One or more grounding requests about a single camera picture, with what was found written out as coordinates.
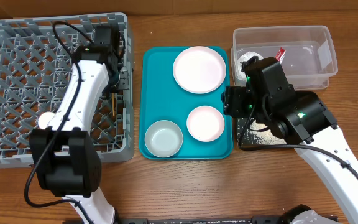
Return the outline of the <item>small white plate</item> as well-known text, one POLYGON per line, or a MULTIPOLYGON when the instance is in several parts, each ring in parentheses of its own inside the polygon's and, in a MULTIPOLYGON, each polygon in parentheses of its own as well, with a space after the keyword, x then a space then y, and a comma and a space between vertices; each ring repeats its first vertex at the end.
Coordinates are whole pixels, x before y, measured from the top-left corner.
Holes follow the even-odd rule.
POLYGON ((212 106, 199 106, 193 109, 186 120, 190 135, 201 142, 211 142, 224 131, 223 115, 212 106))

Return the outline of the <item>red snack wrapper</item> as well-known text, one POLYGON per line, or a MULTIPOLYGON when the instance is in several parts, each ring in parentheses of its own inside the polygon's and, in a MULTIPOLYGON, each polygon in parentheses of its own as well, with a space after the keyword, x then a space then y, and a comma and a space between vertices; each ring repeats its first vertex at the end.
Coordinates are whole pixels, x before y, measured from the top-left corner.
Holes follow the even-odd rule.
POLYGON ((278 53, 275 56, 275 59, 281 63, 282 60, 284 59, 285 53, 286 53, 286 50, 284 48, 280 47, 278 53))

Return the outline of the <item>rice grains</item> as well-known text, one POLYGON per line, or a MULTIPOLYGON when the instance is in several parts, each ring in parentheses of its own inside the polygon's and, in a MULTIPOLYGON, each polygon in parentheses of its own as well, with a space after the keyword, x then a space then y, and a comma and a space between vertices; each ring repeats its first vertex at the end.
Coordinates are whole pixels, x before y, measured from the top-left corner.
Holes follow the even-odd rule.
POLYGON ((285 144, 283 139, 275 137, 271 130, 261 131, 266 128, 264 124, 256 123, 255 121, 250 125, 250 128, 245 132, 241 145, 261 144, 261 145, 274 145, 285 144))

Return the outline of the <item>grey bowl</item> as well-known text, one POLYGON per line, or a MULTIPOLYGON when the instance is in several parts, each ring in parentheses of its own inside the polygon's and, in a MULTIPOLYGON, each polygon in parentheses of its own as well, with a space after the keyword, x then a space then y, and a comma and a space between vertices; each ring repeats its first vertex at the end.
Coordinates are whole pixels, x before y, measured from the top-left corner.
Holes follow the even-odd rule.
POLYGON ((183 133, 172 121, 160 120, 151 124, 145 133, 145 146, 155 157, 174 156, 182 147, 183 133))

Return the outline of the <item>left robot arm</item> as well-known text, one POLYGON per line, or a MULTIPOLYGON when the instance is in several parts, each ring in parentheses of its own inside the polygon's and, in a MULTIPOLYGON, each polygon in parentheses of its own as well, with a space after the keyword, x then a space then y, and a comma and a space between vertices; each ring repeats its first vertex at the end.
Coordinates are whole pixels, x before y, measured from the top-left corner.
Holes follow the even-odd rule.
POLYGON ((58 111, 29 137, 34 167, 24 200, 34 208, 69 203, 84 223, 119 223, 101 188, 101 159, 90 136, 99 98, 116 91, 125 47, 118 26, 98 26, 93 39, 75 51, 70 82, 58 111))

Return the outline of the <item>white plastic cup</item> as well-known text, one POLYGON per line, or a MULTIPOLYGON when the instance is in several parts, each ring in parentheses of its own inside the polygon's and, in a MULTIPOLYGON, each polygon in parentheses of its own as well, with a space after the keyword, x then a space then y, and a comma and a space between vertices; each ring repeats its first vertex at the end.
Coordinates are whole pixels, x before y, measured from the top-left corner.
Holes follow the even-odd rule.
POLYGON ((40 129, 47 128, 49 122, 53 119, 54 116, 55 116, 55 113, 50 112, 50 111, 42 113, 37 120, 38 127, 40 129))

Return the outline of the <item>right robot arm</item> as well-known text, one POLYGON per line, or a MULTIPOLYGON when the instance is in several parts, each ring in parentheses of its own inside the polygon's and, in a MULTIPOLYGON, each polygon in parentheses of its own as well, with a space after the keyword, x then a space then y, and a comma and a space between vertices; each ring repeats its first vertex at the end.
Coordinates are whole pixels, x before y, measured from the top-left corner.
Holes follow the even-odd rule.
POLYGON ((284 144, 241 146, 246 151, 294 149, 323 181, 349 223, 358 223, 358 160, 337 119, 312 91, 296 91, 274 57, 241 63, 245 86, 227 86, 223 112, 264 124, 284 144))

